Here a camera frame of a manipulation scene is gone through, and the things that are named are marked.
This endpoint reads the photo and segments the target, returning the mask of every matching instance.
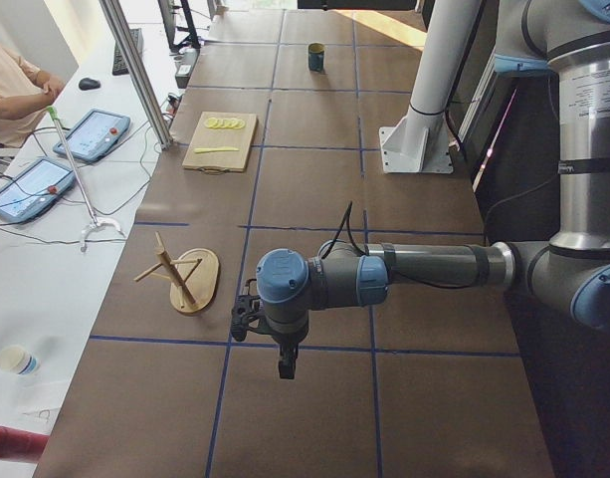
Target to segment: green cup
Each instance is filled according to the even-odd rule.
[[[311,43],[308,46],[308,68],[312,72],[324,70],[324,45],[322,43]]]

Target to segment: red tube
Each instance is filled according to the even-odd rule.
[[[46,448],[48,437],[0,425],[0,460],[37,463]]]

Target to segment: touchscreen tablet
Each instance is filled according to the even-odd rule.
[[[77,159],[97,161],[109,153],[118,139],[125,134],[129,124],[128,117],[102,110],[90,110],[66,133],[70,151]],[[53,151],[66,155],[60,142],[55,144]]]
[[[0,217],[22,223],[45,212],[74,183],[66,166],[42,157],[0,189]]]

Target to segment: person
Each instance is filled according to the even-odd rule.
[[[0,44],[0,144],[21,146],[64,82]]]

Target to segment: person's arm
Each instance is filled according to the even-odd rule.
[[[0,98],[0,120],[20,120],[51,105],[55,98],[51,93]]]
[[[45,70],[40,70],[37,73],[34,81],[35,85],[44,90],[44,93],[52,93],[55,98],[64,89],[64,82],[61,78],[49,73]]]

